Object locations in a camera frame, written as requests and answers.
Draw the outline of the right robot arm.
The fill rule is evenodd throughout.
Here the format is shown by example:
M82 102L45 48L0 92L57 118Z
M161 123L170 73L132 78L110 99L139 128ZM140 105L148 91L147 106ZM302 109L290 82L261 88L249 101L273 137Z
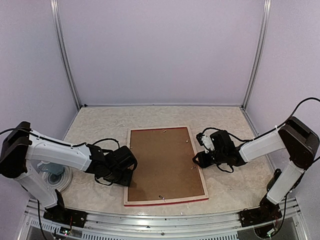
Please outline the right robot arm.
M315 163L320 138L295 116L254 139L243 140L238 146L231 138L231 133L217 128L211 135L198 133L196 139L204 150L198 152L192 161L202 169L226 164L233 173L235 167L263 156L280 157L281 168L275 170L258 207L239 212L243 227L280 219L283 212L279 204Z

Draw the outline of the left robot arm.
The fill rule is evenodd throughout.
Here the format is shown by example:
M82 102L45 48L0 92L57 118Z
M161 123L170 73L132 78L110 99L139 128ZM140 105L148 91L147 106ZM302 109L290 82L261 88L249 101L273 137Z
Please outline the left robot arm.
M71 167L92 174L96 182L103 179L105 186L125 187L130 186L138 166L134 154L125 145L111 150L99 147L96 142L72 144L40 134L26 121L4 132L8 136L0 152L1 175L16 180L37 199L45 209L45 219L71 227L82 228L87 212L66 208L62 194L45 182L31 161Z

